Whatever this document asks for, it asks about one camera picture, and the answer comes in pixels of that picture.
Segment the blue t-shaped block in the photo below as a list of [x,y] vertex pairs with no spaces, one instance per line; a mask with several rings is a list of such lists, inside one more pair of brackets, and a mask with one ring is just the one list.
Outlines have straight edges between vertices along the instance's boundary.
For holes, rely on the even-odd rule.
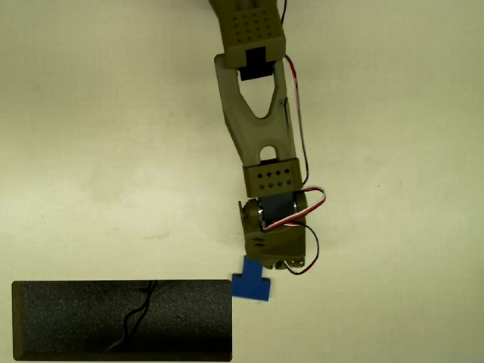
[[242,275],[232,275],[231,295],[245,297],[246,299],[269,301],[271,281],[262,278],[262,265],[244,257],[244,270]]

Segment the black wire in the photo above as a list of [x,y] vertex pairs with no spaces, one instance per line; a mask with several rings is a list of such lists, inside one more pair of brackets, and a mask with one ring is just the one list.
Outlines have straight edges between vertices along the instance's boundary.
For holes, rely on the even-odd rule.
[[309,269],[315,265],[316,261],[318,261],[318,258],[319,258],[319,239],[318,239],[318,235],[316,234],[316,232],[314,231],[314,229],[312,229],[311,227],[309,227],[308,225],[305,225],[304,223],[300,223],[300,222],[296,222],[296,221],[292,221],[291,222],[292,224],[295,224],[295,225],[300,225],[304,228],[307,228],[309,229],[312,234],[315,236],[315,239],[316,239],[316,246],[317,246],[317,252],[316,252],[316,257],[315,259],[312,260],[312,262],[309,264],[308,267],[304,268],[302,271],[294,271],[293,269],[291,269],[291,267],[289,267],[289,265],[286,264],[286,267],[287,267],[287,270],[293,274],[293,275],[302,275],[302,274],[305,274],[307,271],[309,271]]
[[131,333],[129,334],[129,336],[126,337],[125,344],[127,344],[128,341],[130,341],[130,339],[134,337],[134,335],[136,334],[136,330],[139,328],[141,322],[143,321],[144,317],[148,313],[148,309],[150,308],[151,295],[153,295],[154,289],[157,288],[157,285],[158,285],[158,281],[155,281],[153,283],[153,287],[151,288],[151,290],[148,288],[148,292],[147,292],[147,295],[146,295],[146,300],[144,302],[144,305],[145,305],[144,311],[141,314],[141,316],[138,318],[138,321],[136,321],[136,324],[133,327],[133,330],[131,331]]
[[151,295],[154,292],[154,289],[157,287],[157,285],[158,285],[158,281],[155,281],[155,282],[150,281],[150,282],[148,282],[147,292],[146,292],[146,299],[143,302],[143,305],[141,305],[137,309],[134,309],[134,310],[130,311],[124,317],[124,321],[123,321],[123,340],[119,343],[119,346],[126,345],[126,343],[128,342],[128,340],[134,335],[133,332],[131,334],[129,333],[129,327],[128,327],[129,318],[131,318],[134,314],[137,314],[137,313],[139,313],[139,312],[141,312],[141,311],[144,310],[143,313],[141,314],[140,318],[138,319],[138,321],[136,321],[135,329],[133,329],[133,331],[136,332],[136,329],[138,329],[139,324],[142,322],[143,318],[148,313],[148,308],[150,306],[150,298],[151,298]]
[[284,0],[284,10],[282,11],[281,23],[284,24],[284,18],[286,17],[287,0]]
[[143,311],[144,308],[146,307],[146,302],[147,302],[148,296],[150,294],[152,284],[153,284],[152,281],[148,282],[148,287],[147,287],[147,292],[146,292],[147,296],[146,296],[146,300],[143,302],[143,305],[141,305],[137,309],[134,309],[134,310],[130,311],[124,317],[124,322],[123,322],[123,341],[121,342],[121,344],[124,344],[124,342],[126,341],[127,337],[129,336],[129,327],[128,327],[129,318],[131,318],[134,314],[137,314],[137,313]]

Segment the red and white wire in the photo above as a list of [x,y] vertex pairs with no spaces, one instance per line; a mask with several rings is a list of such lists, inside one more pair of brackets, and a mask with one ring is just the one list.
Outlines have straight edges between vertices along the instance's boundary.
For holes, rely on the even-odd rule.
[[286,54],[284,56],[286,58],[287,64],[289,64],[290,72],[293,77],[294,83],[294,94],[296,96],[296,109],[297,109],[297,119],[299,122],[299,132],[301,133],[301,146],[302,146],[302,153],[304,155],[304,163],[306,164],[306,177],[302,182],[302,185],[305,185],[309,179],[309,161],[308,161],[308,153],[306,151],[306,142],[304,140],[304,130],[303,130],[303,115],[301,113],[301,100],[299,97],[299,83],[297,82],[297,73],[296,67],[294,66],[293,61],[290,57]]
[[300,212],[291,214],[290,216],[288,216],[286,218],[280,219],[280,220],[278,220],[274,223],[271,223],[270,225],[262,228],[262,230],[264,232],[269,232],[269,231],[273,230],[274,228],[281,227],[282,225],[290,223],[290,222],[294,221],[295,219],[307,216],[310,212],[312,212],[316,208],[320,207],[326,201],[326,193],[324,192],[324,189],[321,188],[321,187],[308,186],[308,187],[304,187],[303,189],[301,189],[301,191],[303,191],[303,192],[320,191],[323,194],[323,196],[321,197],[320,200],[316,201],[311,206],[308,206],[307,208],[301,210]]

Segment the hole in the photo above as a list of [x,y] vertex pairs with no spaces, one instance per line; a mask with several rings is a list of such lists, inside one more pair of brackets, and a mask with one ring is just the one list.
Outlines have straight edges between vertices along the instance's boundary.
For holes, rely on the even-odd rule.
[[260,151],[260,160],[272,160],[272,159],[277,159],[278,155],[276,153],[276,150],[272,146],[266,146]]
[[267,115],[274,94],[274,77],[261,77],[239,82],[240,93],[256,117]]

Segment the perforated bracket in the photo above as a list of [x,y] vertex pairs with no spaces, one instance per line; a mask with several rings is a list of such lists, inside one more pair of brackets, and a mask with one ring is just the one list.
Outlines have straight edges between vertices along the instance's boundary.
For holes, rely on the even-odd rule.
[[227,67],[247,67],[247,51],[265,49],[265,62],[281,60],[286,39],[277,0],[209,0],[217,14]]
[[303,187],[299,159],[244,168],[244,179],[249,198],[298,191]]

